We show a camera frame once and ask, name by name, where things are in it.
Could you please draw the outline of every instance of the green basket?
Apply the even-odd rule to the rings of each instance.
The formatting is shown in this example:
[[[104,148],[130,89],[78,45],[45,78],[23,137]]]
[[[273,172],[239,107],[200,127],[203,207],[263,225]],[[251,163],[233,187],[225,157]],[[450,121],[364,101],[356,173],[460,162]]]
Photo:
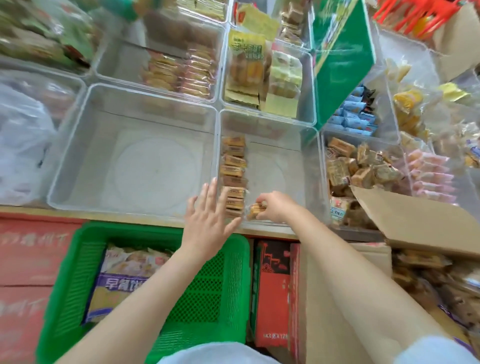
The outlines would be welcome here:
[[[93,327],[82,325],[108,243],[177,250],[183,229],[90,222],[75,233],[45,312],[36,355],[39,364],[59,359]],[[146,363],[213,341],[245,342],[250,299],[250,249],[232,235],[209,260],[168,315]]]

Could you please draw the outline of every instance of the white sleeve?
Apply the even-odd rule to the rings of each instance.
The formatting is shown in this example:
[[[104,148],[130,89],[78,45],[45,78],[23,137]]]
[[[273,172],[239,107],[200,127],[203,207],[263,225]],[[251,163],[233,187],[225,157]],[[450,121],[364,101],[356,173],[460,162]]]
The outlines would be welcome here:
[[[401,353],[394,364],[480,364],[467,348],[455,341],[429,336]]]

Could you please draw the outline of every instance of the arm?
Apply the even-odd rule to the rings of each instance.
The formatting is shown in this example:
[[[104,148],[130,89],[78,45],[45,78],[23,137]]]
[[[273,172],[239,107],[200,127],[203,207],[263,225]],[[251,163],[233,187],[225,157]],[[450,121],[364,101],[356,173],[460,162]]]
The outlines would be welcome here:
[[[143,286],[70,349],[58,364],[144,363],[173,306],[204,263],[240,225],[225,226],[227,191],[216,203],[216,179],[188,202],[181,247]]]
[[[448,337],[392,279],[314,215],[280,192],[262,194],[257,219],[287,223],[324,273],[335,303],[376,364],[391,363],[424,336]]]

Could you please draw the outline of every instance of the green board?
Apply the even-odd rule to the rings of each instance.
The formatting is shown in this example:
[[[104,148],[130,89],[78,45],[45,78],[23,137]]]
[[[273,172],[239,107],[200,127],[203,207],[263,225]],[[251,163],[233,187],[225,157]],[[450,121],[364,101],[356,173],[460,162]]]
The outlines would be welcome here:
[[[363,0],[317,0],[313,6],[315,128],[320,130],[370,71],[375,54]]]

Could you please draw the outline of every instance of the left hand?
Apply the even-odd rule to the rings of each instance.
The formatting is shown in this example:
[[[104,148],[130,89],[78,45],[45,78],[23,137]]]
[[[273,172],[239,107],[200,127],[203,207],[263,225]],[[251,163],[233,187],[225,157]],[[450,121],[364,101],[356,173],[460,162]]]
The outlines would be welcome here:
[[[241,218],[235,218],[225,225],[228,188],[224,187],[216,201],[216,178],[210,185],[205,183],[200,196],[188,200],[185,214],[185,228],[181,247],[195,252],[205,261],[212,259],[222,248],[227,238],[241,224]]]

